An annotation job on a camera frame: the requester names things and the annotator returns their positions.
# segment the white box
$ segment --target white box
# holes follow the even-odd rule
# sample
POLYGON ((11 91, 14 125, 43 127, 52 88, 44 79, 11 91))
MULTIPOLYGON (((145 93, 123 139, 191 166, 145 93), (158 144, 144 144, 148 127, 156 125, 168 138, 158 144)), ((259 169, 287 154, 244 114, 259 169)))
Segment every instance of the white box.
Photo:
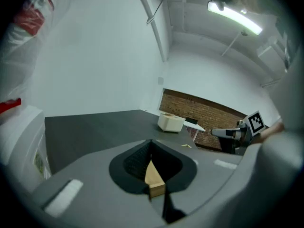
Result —
POLYGON ((163 131, 179 133, 184 125, 184 122, 185 118, 168 113, 161 113, 157 124, 163 131))

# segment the wooden block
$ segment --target wooden block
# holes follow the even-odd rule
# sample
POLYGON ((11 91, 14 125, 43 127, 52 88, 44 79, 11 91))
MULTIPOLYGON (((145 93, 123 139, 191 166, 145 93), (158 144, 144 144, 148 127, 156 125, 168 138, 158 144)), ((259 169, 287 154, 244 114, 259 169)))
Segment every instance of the wooden block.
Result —
POLYGON ((150 161, 147 167, 144 182, 149 185, 151 198, 165 193, 166 184, 162 180, 152 161, 150 161))

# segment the gray table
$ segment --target gray table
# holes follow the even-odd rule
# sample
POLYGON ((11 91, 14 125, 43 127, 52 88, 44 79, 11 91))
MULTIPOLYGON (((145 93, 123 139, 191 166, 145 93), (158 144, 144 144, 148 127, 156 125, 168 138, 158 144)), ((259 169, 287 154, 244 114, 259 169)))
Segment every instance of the gray table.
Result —
POLYGON ((46 144, 53 174, 80 157, 125 143, 161 139, 197 148, 186 127, 180 133, 165 133, 158 116, 142 110, 46 117, 46 144))

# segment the brick wall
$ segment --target brick wall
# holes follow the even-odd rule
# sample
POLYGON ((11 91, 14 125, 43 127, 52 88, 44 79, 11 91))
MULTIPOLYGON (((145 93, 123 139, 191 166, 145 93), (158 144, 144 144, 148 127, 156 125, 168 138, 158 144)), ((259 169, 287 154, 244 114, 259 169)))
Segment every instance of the brick wall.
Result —
POLYGON ((215 102, 167 89, 163 93, 160 110, 180 117, 191 117, 198 120, 198 125, 204 128, 206 132, 199 132, 195 143, 216 149, 220 149, 219 139, 210 134, 211 129, 235 128, 237 121, 246 116, 215 102))

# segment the fluorescent light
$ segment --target fluorescent light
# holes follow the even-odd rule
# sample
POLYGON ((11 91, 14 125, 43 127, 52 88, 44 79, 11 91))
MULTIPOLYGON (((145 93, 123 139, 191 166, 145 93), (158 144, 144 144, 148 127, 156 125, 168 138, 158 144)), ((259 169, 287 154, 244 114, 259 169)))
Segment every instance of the fluorescent light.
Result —
POLYGON ((214 2, 208 3, 208 11, 214 12, 214 13, 223 15, 229 19, 232 19, 235 22, 245 26, 247 29, 251 30, 256 35, 259 35, 263 30, 255 22, 252 22, 250 19, 246 18, 244 15, 241 15, 238 12, 235 12, 234 10, 224 7, 224 10, 220 11, 214 2))

